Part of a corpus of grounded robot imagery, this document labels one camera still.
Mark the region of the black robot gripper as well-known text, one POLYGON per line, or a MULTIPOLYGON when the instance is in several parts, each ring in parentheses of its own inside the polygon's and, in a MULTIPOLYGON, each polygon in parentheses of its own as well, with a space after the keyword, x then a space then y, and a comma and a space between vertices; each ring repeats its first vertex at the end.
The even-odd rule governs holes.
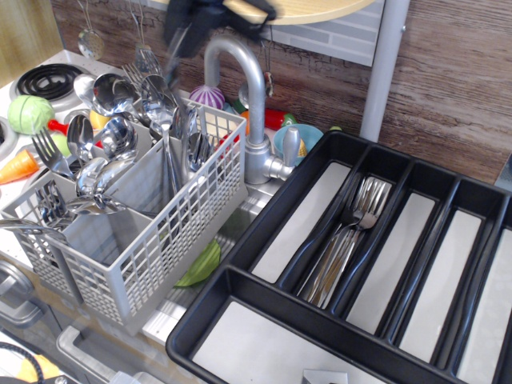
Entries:
POLYGON ((264 13, 260 24, 252 23, 224 5, 224 1, 169 1, 163 37, 170 40, 164 78, 173 80, 182 58, 193 58, 208 36, 208 31, 230 27, 248 38, 260 36, 268 22, 277 18, 268 1, 246 1, 264 13))

